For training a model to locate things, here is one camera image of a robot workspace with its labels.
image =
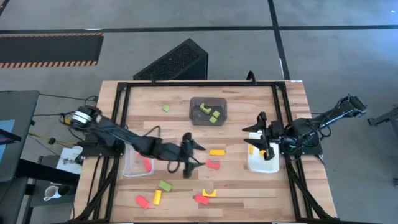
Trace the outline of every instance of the wooden tabletop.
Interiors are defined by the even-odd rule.
[[[116,81],[105,81],[99,94],[98,108],[111,117]],[[310,118],[302,82],[286,81],[293,119]],[[189,119],[190,98],[222,97],[227,100],[228,119],[223,126],[194,126]],[[282,94],[279,93],[284,121],[286,116]],[[164,112],[163,105],[170,111]],[[247,168],[248,145],[243,142],[248,133],[242,128],[256,123],[256,116],[267,113],[268,121],[277,119],[271,87],[134,87],[131,89],[126,124],[137,134],[144,134],[160,125],[164,142],[180,144],[182,135],[191,132],[197,143],[207,151],[196,151],[195,157],[205,162],[220,161],[219,170],[202,166],[193,171],[190,179],[182,178],[182,168],[174,174],[167,172],[167,162],[155,161],[155,173],[147,177],[124,177],[124,160],[119,165],[118,181],[114,195],[112,222],[269,222],[294,221],[285,162],[280,157],[280,170],[275,174],[254,173]],[[209,149],[225,149],[226,155],[211,157]],[[328,179],[323,164],[314,156],[302,156],[309,191],[327,213],[336,216]],[[84,161],[76,198],[76,214],[86,207],[96,158]],[[100,178],[98,166],[93,194]],[[153,205],[154,192],[160,180],[172,184],[170,192],[163,192],[160,205]],[[217,196],[208,205],[194,201],[194,195],[203,189],[216,189]],[[305,216],[302,195],[298,190],[302,216]],[[138,206],[135,197],[141,195],[150,203],[146,210]],[[106,201],[101,204],[104,217]]]

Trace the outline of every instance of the white mug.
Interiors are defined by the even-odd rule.
[[[60,198],[61,195],[58,193],[58,189],[59,189],[59,187],[57,187],[57,186],[47,187],[47,189],[45,189],[45,192],[44,192],[43,200],[46,202],[46,201],[50,200],[51,198]]]

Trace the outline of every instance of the concrete floor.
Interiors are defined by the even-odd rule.
[[[395,0],[274,0],[280,26],[398,24]],[[86,29],[271,25],[266,0],[10,0],[0,29]],[[325,165],[337,214],[344,220],[396,223],[397,138],[389,124],[372,128],[366,118],[383,114],[397,102],[398,30],[282,31],[291,79],[303,80],[312,112],[331,108],[347,93],[368,104],[361,119],[332,127],[323,141]],[[281,79],[272,31],[106,34],[99,64],[77,68],[0,70],[1,90],[87,97],[97,95],[103,80],[128,80],[187,38],[210,55],[209,79]],[[74,110],[82,102],[40,97],[36,113]],[[37,118],[32,131],[74,140],[58,118]],[[22,157],[49,155],[28,140]],[[32,223],[62,222],[71,205],[36,208]]]

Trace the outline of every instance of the foam block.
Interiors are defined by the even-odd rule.
[[[211,112],[211,108],[205,108],[205,103],[202,103],[202,104],[199,106],[199,108],[200,108],[200,110],[202,110],[205,114],[210,114],[210,112]]]
[[[220,112],[214,111],[213,112],[213,117],[218,118],[220,116]]]
[[[160,196],[162,196],[162,191],[155,190],[154,205],[160,204]]]
[[[150,203],[141,195],[138,195],[136,197],[136,202],[137,204],[139,204],[139,206],[141,206],[144,209],[149,208]]]
[[[168,112],[170,110],[170,106],[169,105],[164,105],[163,106],[163,110]]]
[[[150,159],[144,159],[144,167],[147,172],[152,171],[152,163],[150,162]]]
[[[170,184],[164,182],[163,180],[160,181],[158,186],[167,192],[169,192],[172,189],[172,186]]]
[[[253,145],[249,145],[249,154],[253,155],[253,150],[254,150],[254,146]]]
[[[210,149],[211,156],[225,156],[224,149]]]
[[[208,194],[208,193],[206,193],[206,190],[203,189],[201,194],[202,194],[202,196],[206,196],[206,197],[215,197],[216,196],[216,190],[213,190],[213,193]]]
[[[204,196],[202,196],[202,195],[200,195],[200,194],[197,194],[195,196],[195,201],[199,202],[199,203],[202,203],[204,205],[207,205],[209,203],[209,199],[204,197]]]
[[[211,118],[209,119],[209,121],[212,122],[212,123],[216,123],[216,122],[217,122],[217,118],[211,117]]]
[[[220,163],[212,163],[211,160],[207,160],[207,167],[213,168],[213,169],[219,169],[220,168]]]

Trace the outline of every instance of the clear plastic container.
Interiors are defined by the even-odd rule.
[[[143,177],[155,172],[154,160],[141,156],[132,145],[126,144],[124,156],[126,158],[123,170],[125,177]]]

